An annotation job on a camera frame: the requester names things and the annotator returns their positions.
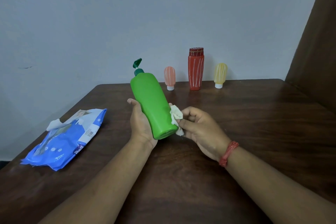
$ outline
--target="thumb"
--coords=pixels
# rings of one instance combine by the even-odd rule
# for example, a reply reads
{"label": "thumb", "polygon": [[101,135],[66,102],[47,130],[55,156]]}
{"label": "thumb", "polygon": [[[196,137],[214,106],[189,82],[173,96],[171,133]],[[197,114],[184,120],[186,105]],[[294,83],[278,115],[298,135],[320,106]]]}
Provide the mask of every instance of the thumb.
{"label": "thumb", "polygon": [[129,99],[127,99],[127,102],[133,106],[133,112],[134,111],[135,112],[142,112],[141,105],[138,101],[136,101],[132,98],[129,98]]}
{"label": "thumb", "polygon": [[194,122],[191,122],[189,120],[177,120],[178,124],[180,125],[181,128],[190,131],[191,133],[195,133],[197,129],[197,124]]}

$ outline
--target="barcode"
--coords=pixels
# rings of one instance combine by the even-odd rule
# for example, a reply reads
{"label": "barcode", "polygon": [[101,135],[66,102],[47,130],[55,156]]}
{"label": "barcode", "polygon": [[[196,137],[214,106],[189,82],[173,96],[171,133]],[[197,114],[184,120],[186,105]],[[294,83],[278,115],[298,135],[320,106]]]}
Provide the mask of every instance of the barcode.
{"label": "barcode", "polygon": [[89,128],[85,133],[87,136],[91,137],[93,135],[93,131]]}

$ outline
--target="dark brown tabletop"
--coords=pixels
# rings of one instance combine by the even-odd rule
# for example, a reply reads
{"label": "dark brown tabletop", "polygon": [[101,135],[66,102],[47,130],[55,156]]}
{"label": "dark brown tabletop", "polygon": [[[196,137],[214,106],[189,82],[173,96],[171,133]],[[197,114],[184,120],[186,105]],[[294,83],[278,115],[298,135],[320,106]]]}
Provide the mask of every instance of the dark brown tabletop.
{"label": "dark brown tabletop", "polygon": [[[336,116],[279,79],[177,82],[167,100],[210,113],[228,136],[279,171],[336,203]],[[129,84],[98,85],[62,118],[107,108],[97,135],[65,168],[20,165],[46,132],[0,171],[0,222],[36,223],[88,183],[128,141]],[[116,223],[269,223],[227,171],[189,140],[160,140]]]}

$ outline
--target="red wristband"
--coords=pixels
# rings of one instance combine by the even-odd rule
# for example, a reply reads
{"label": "red wristband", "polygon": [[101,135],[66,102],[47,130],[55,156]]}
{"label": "red wristband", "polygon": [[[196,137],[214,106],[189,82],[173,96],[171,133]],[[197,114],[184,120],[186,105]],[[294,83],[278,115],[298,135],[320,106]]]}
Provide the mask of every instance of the red wristband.
{"label": "red wristband", "polygon": [[227,146],[226,152],[223,155],[223,157],[221,157],[221,159],[219,160],[219,164],[222,167],[226,167],[227,163],[228,163],[228,157],[230,156],[231,152],[236,149],[239,146],[239,143],[232,141],[229,143],[229,145]]}

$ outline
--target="green bottle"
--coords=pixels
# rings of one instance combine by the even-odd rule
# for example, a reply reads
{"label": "green bottle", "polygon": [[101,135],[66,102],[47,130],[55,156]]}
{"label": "green bottle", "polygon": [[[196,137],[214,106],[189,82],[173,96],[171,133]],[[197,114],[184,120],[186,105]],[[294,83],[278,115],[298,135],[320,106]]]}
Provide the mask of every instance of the green bottle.
{"label": "green bottle", "polygon": [[174,134],[178,127],[171,124],[170,106],[155,76],[138,68],[141,60],[133,63],[136,70],[135,77],[131,80],[131,88],[149,120],[154,139],[163,139]]}

